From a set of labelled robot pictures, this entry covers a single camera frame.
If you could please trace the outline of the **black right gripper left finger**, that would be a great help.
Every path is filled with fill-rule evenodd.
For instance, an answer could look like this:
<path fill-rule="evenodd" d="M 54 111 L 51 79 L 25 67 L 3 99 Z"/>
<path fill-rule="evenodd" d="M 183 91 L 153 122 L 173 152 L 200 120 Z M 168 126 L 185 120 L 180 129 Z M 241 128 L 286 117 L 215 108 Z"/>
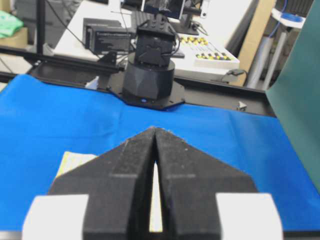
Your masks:
<path fill-rule="evenodd" d="M 24 240 L 129 240 L 148 229 L 155 127 L 57 177 L 34 198 Z"/>

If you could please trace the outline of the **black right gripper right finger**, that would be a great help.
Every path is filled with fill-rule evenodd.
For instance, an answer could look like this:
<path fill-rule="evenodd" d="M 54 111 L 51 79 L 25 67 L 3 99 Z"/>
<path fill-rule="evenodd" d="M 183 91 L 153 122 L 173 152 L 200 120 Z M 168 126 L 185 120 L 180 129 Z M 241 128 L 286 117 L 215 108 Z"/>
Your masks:
<path fill-rule="evenodd" d="M 283 226 L 269 193 L 241 170 L 158 128 L 163 227 L 171 240 L 281 240 Z"/>

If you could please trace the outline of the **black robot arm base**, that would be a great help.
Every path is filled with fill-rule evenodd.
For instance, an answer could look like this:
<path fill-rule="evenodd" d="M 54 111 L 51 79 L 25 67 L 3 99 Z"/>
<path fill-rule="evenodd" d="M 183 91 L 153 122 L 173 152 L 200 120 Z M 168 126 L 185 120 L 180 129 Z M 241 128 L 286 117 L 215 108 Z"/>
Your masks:
<path fill-rule="evenodd" d="M 131 106 L 164 110 L 183 104 L 185 88 L 174 80 L 171 60 L 175 30 L 157 14 L 137 27 L 136 36 L 136 49 L 128 55 L 125 70 L 110 76 L 107 90 Z"/>

